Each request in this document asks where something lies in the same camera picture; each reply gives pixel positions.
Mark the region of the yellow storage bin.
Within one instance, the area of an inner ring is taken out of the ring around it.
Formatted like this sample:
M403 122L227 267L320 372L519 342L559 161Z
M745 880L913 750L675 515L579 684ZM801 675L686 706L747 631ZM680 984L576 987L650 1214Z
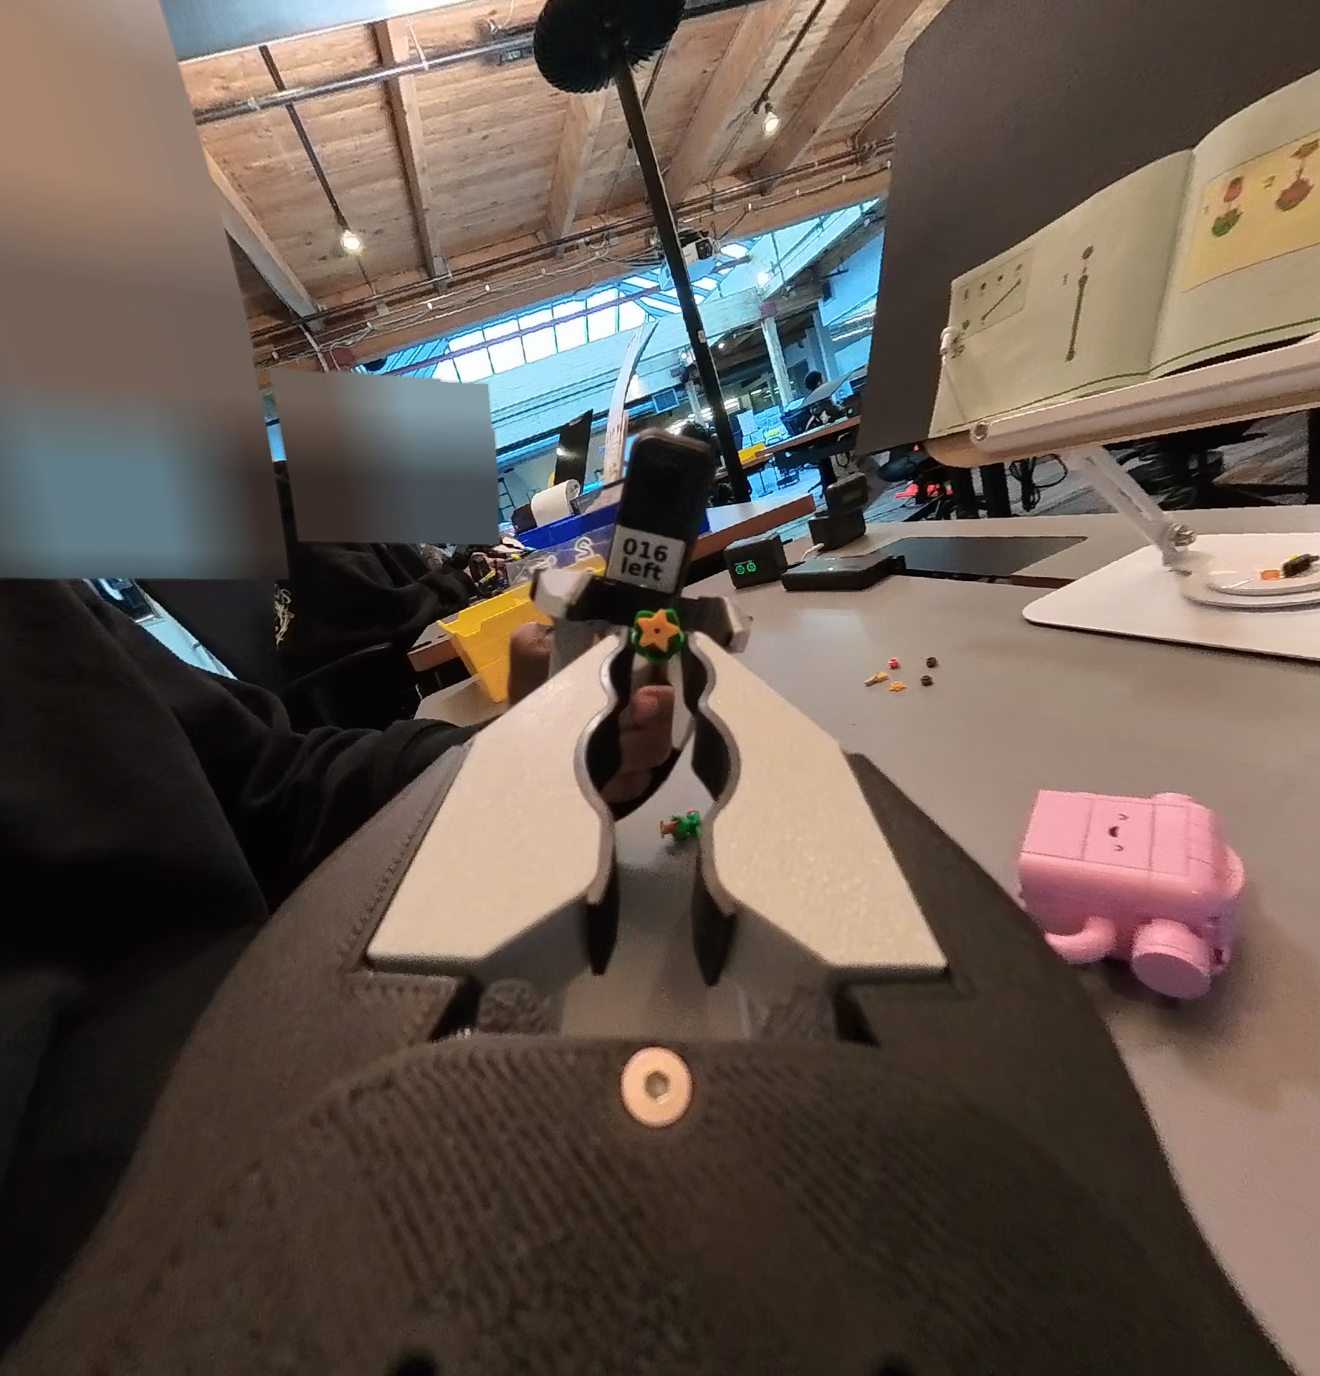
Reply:
M478 680L488 702L504 705L508 699L511 634L523 625L545 623L546 615L534 605L526 586L518 586L438 622L435 629L444 631L451 648Z

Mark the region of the person's left forearm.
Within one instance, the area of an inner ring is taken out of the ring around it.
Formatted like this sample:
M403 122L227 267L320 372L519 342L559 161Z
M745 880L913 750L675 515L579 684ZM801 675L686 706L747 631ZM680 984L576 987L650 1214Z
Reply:
M260 730L222 808L267 909L474 734L421 717L385 730Z

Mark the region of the black ceiling pole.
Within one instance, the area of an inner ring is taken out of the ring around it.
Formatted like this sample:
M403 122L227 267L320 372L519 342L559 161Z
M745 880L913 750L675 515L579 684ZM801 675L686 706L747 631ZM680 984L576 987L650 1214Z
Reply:
M633 69L672 41L684 11L686 2L546 2L534 25L534 60L540 77L564 95L595 95L607 86L616 88L658 249L686 325L691 365L710 406L723 477L733 496L747 501L751 482L737 455L717 365L691 296L678 227L652 148L642 98L633 82Z

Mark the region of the open instruction booklet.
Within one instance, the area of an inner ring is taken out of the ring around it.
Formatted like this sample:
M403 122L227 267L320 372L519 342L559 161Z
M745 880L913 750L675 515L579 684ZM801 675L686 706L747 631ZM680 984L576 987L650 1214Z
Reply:
M955 277L927 435L1320 334L1320 69Z

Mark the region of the flat black box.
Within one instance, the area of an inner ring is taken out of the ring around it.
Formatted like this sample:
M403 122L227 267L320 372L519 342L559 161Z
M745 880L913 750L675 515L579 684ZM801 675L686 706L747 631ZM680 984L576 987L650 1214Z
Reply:
M790 595L862 593L904 572L906 559L884 548L849 559L817 556L799 562L779 576L779 584Z

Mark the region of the blue parts bin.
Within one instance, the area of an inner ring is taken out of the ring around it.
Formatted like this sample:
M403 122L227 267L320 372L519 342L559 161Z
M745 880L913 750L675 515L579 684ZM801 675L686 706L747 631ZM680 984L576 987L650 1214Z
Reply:
M611 543L616 509L589 509L559 524L518 533L515 541L532 550L554 554L559 563L574 563L592 556L604 556Z

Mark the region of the black jacket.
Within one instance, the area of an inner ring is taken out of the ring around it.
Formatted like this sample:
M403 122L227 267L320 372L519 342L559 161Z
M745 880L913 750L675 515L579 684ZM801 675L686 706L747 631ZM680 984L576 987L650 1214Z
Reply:
M85 584L0 582L0 1359L273 916L222 808L270 728Z

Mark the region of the wooden table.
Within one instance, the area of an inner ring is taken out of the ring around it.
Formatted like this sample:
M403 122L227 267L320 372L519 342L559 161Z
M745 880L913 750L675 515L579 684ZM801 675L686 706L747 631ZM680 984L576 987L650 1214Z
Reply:
M691 562L719 556L733 543L776 533L799 519L809 519L814 499L801 493L772 493L744 506L707 507L706 527L691 548Z

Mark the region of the black charging dock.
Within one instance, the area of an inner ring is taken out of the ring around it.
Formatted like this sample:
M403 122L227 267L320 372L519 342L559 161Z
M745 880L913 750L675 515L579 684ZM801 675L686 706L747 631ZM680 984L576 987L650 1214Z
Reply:
M810 515L809 539L820 554L841 550L863 536L869 477L851 473L824 487L824 506Z

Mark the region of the person's left hand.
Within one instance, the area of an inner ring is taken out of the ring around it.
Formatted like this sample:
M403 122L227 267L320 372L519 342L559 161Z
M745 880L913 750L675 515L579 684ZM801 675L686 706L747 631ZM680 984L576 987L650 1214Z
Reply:
M549 680L554 633L543 623L526 623L508 640L508 705L519 705ZM601 797L616 818L646 805L668 780L675 767L675 689L668 681L632 690L628 708L618 715L618 765Z

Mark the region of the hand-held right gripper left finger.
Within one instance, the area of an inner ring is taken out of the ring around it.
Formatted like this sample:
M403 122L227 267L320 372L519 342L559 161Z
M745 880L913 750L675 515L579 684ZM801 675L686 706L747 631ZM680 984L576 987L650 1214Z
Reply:
M616 945L614 818L587 746L618 706L620 633L475 734L381 915L378 971L576 979Z

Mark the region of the pink brick figure pot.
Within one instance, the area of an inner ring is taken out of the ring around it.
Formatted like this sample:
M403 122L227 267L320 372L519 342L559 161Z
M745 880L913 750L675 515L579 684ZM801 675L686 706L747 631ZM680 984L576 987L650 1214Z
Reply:
M1021 908L1068 966L1116 961L1195 1002L1232 959L1244 862L1184 794L1038 792L1016 870Z

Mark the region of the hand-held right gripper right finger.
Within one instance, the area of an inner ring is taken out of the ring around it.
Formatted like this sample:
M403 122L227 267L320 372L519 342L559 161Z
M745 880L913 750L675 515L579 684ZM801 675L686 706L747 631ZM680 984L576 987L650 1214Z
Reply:
M947 956L841 746L706 633L684 662L710 796L691 947L704 984L932 980Z

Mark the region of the white book stand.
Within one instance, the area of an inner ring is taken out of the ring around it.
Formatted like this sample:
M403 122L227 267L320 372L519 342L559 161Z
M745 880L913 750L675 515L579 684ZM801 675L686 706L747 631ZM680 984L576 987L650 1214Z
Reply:
M962 469L1057 453L1146 541L1142 553L1030 603L1027 623L1320 663L1320 563L1300 578L1258 576L1296 554L1320 556L1320 533L1196 536L1156 507L1105 450L1315 406L1320 334L1154 382L972 422L929 438L927 450Z

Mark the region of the black power bank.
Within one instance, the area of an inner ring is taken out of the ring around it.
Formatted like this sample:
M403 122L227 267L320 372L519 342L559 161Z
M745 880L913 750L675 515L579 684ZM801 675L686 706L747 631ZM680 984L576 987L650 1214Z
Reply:
M723 550L723 566L734 589L781 584L789 574L785 541L776 533L734 541Z

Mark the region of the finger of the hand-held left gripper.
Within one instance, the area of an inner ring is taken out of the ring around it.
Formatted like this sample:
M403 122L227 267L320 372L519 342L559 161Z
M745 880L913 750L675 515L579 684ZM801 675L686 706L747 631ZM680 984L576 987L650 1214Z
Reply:
M549 567L534 574L532 602L549 620L546 680L582 662L604 690L611 689L616 659L611 584L584 567Z
M721 651L738 654L751 640L751 620L734 602L680 602L680 631L686 638L684 657L695 653L698 638L707 638Z

